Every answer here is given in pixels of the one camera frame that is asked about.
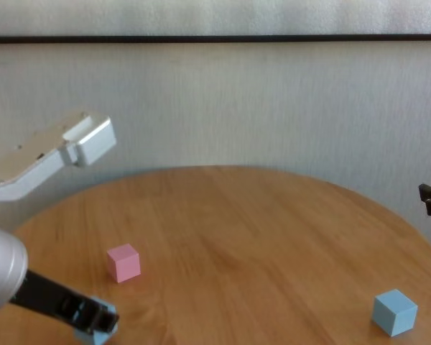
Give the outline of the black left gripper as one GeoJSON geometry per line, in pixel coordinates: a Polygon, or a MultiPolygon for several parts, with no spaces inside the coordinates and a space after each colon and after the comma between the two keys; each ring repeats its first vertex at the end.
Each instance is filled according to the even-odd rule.
{"type": "Polygon", "coordinates": [[[27,270],[11,304],[62,321],[85,334],[112,334],[118,328],[116,307],[88,298],[57,282],[27,270]]]}

